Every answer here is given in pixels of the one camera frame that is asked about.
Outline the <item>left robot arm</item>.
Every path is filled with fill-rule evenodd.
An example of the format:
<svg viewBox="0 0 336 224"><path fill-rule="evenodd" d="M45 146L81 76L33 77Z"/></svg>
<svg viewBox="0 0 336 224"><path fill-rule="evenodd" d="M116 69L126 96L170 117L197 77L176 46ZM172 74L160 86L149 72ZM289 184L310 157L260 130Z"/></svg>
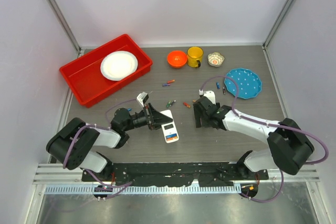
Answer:
<svg viewBox="0 0 336 224"><path fill-rule="evenodd" d="M131 114L126 108L117 109L109 127L88 124L80 118L73 118L49 140L46 151L61 162L64 169L81 168L105 182L113 173L112 161L94 152L93 147L119 149L129 139L127 131L143 126L157 130L172 122L171 116L157 111L150 103L135 114Z"/></svg>

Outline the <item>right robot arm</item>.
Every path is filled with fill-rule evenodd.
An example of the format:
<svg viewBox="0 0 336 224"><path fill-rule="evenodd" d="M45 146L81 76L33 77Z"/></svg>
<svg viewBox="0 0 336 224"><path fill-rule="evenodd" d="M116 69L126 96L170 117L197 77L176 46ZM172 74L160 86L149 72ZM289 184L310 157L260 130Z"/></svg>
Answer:
<svg viewBox="0 0 336 224"><path fill-rule="evenodd" d="M292 119L277 122L252 116L248 120L247 114L213 103L206 96L196 100L193 108L197 128L238 132L268 145L266 150L248 151L240 158L237 173L242 179L250 179L262 169L273 168L296 175L314 152L314 146Z"/></svg>

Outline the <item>white remote control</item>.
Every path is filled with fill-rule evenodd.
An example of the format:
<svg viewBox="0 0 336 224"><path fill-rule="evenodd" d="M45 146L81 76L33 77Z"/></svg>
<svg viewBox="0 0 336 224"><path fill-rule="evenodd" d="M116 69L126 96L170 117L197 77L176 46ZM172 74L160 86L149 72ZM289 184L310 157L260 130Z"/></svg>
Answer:
<svg viewBox="0 0 336 224"><path fill-rule="evenodd" d="M161 111L161 113L170 117L173 120L173 115L171 113L171 110ZM177 134L178 135L177 128L176 128L174 120L170 123L166 123L166 124L161 125L161 128L162 128L162 131L163 131L165 142L166 143L173 143L173 142L167 142L166 141L166 136L171 135L171 134Z"/></svg>

